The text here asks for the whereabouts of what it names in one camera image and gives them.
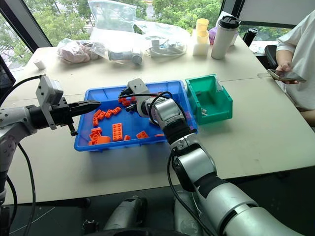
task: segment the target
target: person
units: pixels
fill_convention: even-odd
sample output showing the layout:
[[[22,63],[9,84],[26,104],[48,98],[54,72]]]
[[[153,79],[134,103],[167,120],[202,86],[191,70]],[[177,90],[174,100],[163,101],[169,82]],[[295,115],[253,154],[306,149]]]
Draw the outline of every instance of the person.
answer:
[[[307,80],[285,86],[301,115],[315,127],[315,10],[277,41],[276,70],[293,71]]]

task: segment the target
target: white thermos bottle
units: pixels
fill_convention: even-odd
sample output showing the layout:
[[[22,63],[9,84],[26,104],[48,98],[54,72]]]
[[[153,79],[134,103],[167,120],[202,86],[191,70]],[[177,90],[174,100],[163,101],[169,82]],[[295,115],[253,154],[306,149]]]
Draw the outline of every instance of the white thermos bottle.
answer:
[[[234,16],[223,16],[223,18],[219,20],[218,30],[211,52],[211,56],[214,59],[224,58],[239,25],[240,21]]]

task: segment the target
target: floor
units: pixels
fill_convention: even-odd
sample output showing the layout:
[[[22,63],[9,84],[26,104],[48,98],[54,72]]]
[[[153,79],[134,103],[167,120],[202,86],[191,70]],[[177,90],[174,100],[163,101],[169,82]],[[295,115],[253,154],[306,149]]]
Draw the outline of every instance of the floor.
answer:
[[[315,167],[262,177],[231,179],[261,206],[290,228],[307,236],[315,235]],[[125,198],[137,195],[148,199],[146,227],[173,228],[173,195],[169,187],[91,197],[89,208],[37,206],[31,236],[82,235],[85,219],[105,225],[111,212]],[[23,234],[30,206],[19,206],[11,236]]]

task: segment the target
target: silver robot arm segment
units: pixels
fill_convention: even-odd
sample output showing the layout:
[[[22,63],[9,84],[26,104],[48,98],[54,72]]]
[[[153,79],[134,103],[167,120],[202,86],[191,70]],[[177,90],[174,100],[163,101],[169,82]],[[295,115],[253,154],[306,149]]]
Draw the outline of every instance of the silver robot arm segment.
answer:
[[[130,81],[132,86],[141,79]],[[128,94],[136,94],[128,87]],[[137,112],[142,117],[149,114],[153,98],[137,96]],[[258,206],[241,189],[217,176],[216,166],[188,127],[178,105],[171,99],[158,98],[151,110],[154,120],[165,133],[174,155],[172,167],[187,191],[197,193],[205,214],[220,236],[300,236],[280,223],[268,211]]]

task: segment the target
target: bottle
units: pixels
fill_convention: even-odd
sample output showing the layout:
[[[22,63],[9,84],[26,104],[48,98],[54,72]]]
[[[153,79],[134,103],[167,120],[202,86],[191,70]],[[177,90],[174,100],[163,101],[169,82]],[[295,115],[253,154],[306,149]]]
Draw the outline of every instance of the bottle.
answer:
[[[223,16],[223,18],[219,20],[218,30],[211,52],[211,56],[214,59],[224,58],[239,25],[240,21],[234,16]]]
[[[244,34],[243,41],[246,43],[247,46],[250,46],[252,44],[252,41],[254,40],[255,36],[258,33],[258,29],[256,28],[249,28],[247,32]]]

